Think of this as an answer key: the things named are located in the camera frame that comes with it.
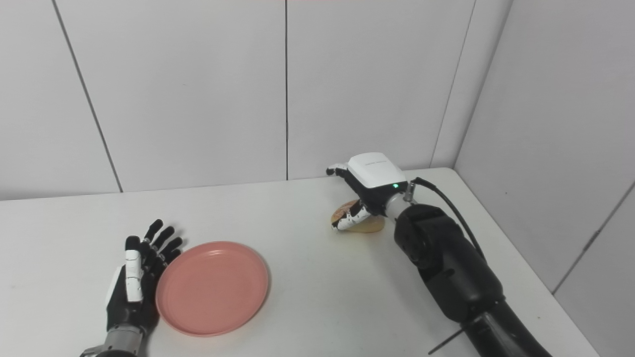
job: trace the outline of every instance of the white robotic hand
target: white robotic hand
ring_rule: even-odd
[[[343,231],[371,215],[386,216],[386,204],[391,197],[406,191],[408,181],[403,172],[381,152],[367,152],[353,156],[348,163],[334,164],[327,175],[342,177],[359,196],[338,220],[333,229]]]

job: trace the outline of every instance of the robotic arm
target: robotic arm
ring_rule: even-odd
[[[333,228],[349,228],[369,215],[393,221],[395,242],[417,267],[443,314],[460,324],[482,357],[551,357],[506,303],[502,285],[476,240],[470,244],[442,209],[412,199],[416,184],[437,192],[473,238],[436,186],[421,178],[408,183],[403,172],[378,152],[354,156],[326,173],[342,177],[360,198]]]

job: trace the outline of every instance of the robot finger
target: robot finger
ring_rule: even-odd
[[[163,264],[163,260],[156,259],[154,262],[154,265],[150,268],[150,271],[149,271],[149,275],[150,277],[152,277],[152,280],[155,282],[159,281],[159,278],[163,274],[163,271],[165,270],[165,268],[166,267]]]
[[[165,248],[161,250],[161,254],[163,256],[167,256],[168,253],[180,247],[181,244],[183,244],[183,239],[181,239],[181,237],[176,237],[173,240],[171,240],[168,244],[165,245]]]
[[[163,227],[163,221],[157,219],[150,225],[148,231],[145,233],[144,241],[150,243],[154,239],[154,235]]]
[[[171,252],[168,252],[164,256],[165,266],[168,266],[170,263],[172,263],[172,261],[175,260],[179,255],[181,255],[181,249],[174,249]]]
[[[337,164],[333,164],[329,166],[326,169],[326,174],[329,176],[332,176],[332,175],[342,176],[344,172],[348,172],[348,171],[349,171],[349,166],[347,164],[337,163]]]
[[[372,214],[366,209],[361,200],[358,200],[339,219],[334,221],[332,226],[336,231],[344,231],[361,223],[370,216]]]
[[[152,270],[154,263],[157,261],[158,253],[154,249],[150,249],[144,258],[144,271]]]
[[[143,272],[139,246],[139,237],[130,236],[126,239],[126,295],[128,302],[139,302],[144,298],[140,284]]]
[[[141,253],[141,257],[143,259],[146,259],[151,251],[152,248],[150,247],[150,242],[145,239],[141,241],[141,243],[139,244],[139,253]]]
[[[152,242],[152,247],[155,250],[159,250],[163,243],[165,243],[165,241],[168,240],[168,238],[170,238],[172,234],[174,234],[174,227],[168,226],[166,229],[163,230],[163,232],[159,234],[157,239]]]

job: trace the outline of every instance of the black cable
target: black cable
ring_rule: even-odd
[[[463,225],[463,228],[467,232],[467,235],[470,237],[470,241],[472,241],[472,245],[474,245],[474,249],[476,249],[476,252],[481,256],[481,258],[483,258],[483,260],[487,261],[485,259],[485,254],[483,254],[481,246],[478,244],[478,241],[476,241],[476,237],[474,237],[474,233],[472,233],[472,230],[467,225],[467,222],[463,218],[463,215],[461,215],[461,213],[458,211],[457,207],[452,203],[452,201],[450,201],[450,199],[445,194],[443,194],[443,192],[441,192],[441,190],[439,190],[438,187],[436,187],[436,185],[434,185],[432,182],[426,181],[422,179],[421,177],[416,177],[414,180],[412,180],[412,182],[414,182],[417,185],[424,186],[425,188],[433,191],[434,193],[438,194],[439,197],[443,199],[443,201],[445,201],[445,203],[450,207],[452,212],[454,212],[454,214],[457,216],[458,221],[461,222],[461,224]]]
[[[467,328],[467,325],[462,327],[459,331],[456,331],[455,333],[453,333],[447,339],[443,340],[442,343],[438,344],[435,348],[431,349],[430,352],[428,352],[428,356],[431,355],[432,353],[435,353],[436,351],[439,351],[441,347],[449,344],[453,339],[456,339],[460,334],[462,334],[465,331],[466,328]]]

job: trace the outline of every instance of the pink plate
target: pink plate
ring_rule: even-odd
[[[242,244],[219,241],[185,251],[157,286],[159,314],[175,330],[214,336],[244,325],[258,312],[269,278],[262,259]]]

